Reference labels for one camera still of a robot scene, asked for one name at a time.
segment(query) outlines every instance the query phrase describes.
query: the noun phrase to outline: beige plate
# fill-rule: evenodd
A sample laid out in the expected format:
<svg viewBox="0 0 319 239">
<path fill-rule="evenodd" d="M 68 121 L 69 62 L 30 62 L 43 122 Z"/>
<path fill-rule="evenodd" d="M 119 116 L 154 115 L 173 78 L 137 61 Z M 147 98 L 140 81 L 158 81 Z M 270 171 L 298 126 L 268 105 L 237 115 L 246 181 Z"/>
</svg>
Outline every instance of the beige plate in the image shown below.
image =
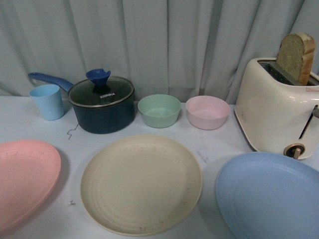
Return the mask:
<svg viewBox="0 0 319 239">
<path fill-rule="evenodd" d="M 195 207 L 202 172 L 194 155 L 162 136 L 116 141 L 96 154 L 81 181 L 82 202 L 105 229 L 125 236 L 167 230 Z"/>
</svg>

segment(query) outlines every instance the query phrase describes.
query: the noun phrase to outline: navy blue saucepan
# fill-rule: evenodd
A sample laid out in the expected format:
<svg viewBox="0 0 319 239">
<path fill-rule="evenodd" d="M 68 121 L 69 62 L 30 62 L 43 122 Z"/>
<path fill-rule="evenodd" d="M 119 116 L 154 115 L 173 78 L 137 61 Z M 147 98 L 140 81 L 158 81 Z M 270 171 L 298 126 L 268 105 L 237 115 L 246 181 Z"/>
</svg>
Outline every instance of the navy blue saucepan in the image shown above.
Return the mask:
<svg viewBox="0 0 319 239">
<path fill-rule="evenodd" d="M 60 86 L 68 94 L 79 125 L 90 133 L 105 134 L 125 128 L 135 118 L 133 84 L 110 74 L 95 69 L 86 73 L 88 79 L 74 85 L 37 72 L 29 77 Z"/>
</svg>

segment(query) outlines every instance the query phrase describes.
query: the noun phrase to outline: pink bowl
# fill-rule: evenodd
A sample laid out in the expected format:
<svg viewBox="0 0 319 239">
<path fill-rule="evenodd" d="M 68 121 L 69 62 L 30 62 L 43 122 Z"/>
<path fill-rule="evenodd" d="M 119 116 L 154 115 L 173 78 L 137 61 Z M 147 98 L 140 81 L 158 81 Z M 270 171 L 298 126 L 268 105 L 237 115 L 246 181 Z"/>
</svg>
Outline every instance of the pink bowl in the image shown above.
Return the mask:
<svg viewBox="0 0 319 239">
<path fill-rule="evenodd" d="M 186 102 L 188 121 L 200 129 L 221 127 L 230 112 L 229 105 L 213 96 L 196 96 Z"/>
</svg>

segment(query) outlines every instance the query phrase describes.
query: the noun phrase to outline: toaster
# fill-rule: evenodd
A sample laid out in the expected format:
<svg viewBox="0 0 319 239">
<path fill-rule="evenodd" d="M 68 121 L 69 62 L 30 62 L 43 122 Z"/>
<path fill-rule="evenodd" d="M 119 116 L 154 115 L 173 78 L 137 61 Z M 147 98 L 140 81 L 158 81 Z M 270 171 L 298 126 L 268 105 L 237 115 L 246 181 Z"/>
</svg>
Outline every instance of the toaster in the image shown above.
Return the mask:
<svg viewBox="0 0 319 239">
<path fill-rule="evenodd" d="M 276 58 L 249 61 L 234 112 L 256 151 L 295 159 L 312 155 L 319 142 L 319 77 L 303 86 L 278 68 Z"/>
</svg>

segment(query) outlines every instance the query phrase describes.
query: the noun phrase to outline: bowl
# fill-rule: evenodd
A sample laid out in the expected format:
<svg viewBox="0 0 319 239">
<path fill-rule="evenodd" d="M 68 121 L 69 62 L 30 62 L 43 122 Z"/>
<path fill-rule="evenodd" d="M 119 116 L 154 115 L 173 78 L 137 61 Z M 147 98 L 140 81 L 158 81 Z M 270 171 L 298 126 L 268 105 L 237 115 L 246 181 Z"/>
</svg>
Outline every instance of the bowl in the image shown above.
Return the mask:
<svg viewBox="0 0 319 239">
<path fill-rule="evenodd" d="M 180 111 L 180 101 L 169 95 L 150 95 L 138 103 L 145 124 L 153 128 L 166 128 L 173 125 Z"/>
<path fill-rule="evenodd" d="M 188 121 L 195 127 L 212 130 L 221 127 L 230 112 L 229 105 L 213 96 L 196 96 L 186 102 Z"/>
</svg>

